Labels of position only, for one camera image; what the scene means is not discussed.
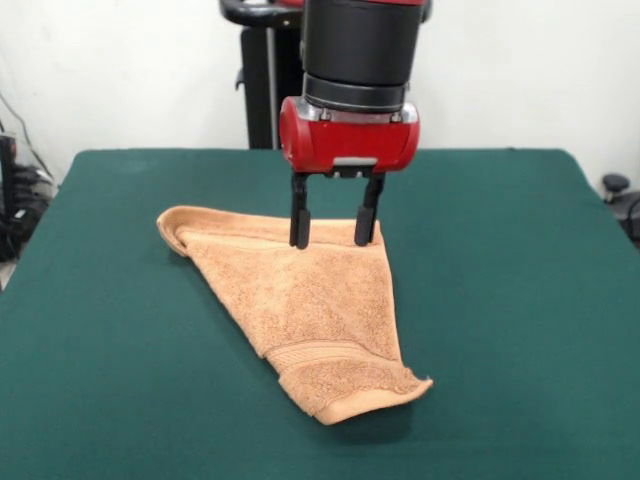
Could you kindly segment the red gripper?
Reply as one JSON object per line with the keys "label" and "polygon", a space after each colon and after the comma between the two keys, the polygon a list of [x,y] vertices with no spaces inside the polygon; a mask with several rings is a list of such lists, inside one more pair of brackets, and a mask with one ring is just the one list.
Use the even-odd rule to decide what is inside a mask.
{"label": "red gripper", "polygon": [[309,244],[307,173],[331,174],[344,168],[382,173],[369,177],[356,217],[355,244],[371,243],[384,173],[406,168],[417,151],[420,117],[416,107],[405,103],[392,113],[355,113],[323,109],[301,96],[287,97],[281,106],[279,129],[284,158],[295,171],[289,244],[297,249]]}

